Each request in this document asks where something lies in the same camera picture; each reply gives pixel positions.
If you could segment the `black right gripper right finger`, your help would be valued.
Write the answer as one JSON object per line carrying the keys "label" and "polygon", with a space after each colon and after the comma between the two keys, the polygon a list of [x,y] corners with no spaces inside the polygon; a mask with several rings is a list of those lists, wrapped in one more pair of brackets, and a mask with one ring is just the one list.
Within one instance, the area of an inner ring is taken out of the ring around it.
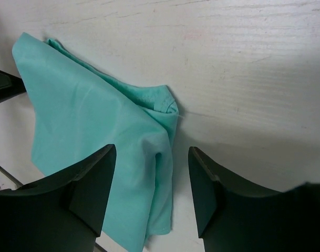
{"label": "black right gripper right finger", "polygon": [[188,153],[198,236],[205,251],[320,251],[320,184],[278,192]]}

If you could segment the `teal t shirt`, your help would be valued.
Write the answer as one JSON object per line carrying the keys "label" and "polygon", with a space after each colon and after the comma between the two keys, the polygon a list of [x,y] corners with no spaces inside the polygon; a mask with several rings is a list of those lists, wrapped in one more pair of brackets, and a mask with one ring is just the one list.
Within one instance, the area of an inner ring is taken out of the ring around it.
{"label": "teal t shirt", "polygon": [[103,232],[127,251],[142,251],[149,236],[168,234],[179,115],[168,87],[121,82],[58,41],[27,33],[12,55],[35,111],[33,164],[48,176],[114,144]]}

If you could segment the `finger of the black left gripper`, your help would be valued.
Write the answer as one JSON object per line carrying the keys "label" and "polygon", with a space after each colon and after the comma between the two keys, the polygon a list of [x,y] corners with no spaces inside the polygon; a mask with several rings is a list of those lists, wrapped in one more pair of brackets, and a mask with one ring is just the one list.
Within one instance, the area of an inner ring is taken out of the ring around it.
{"label": "finger of the black left gripper", "polygon": [[0,70],[0,103],[25,92],[21,78]]}

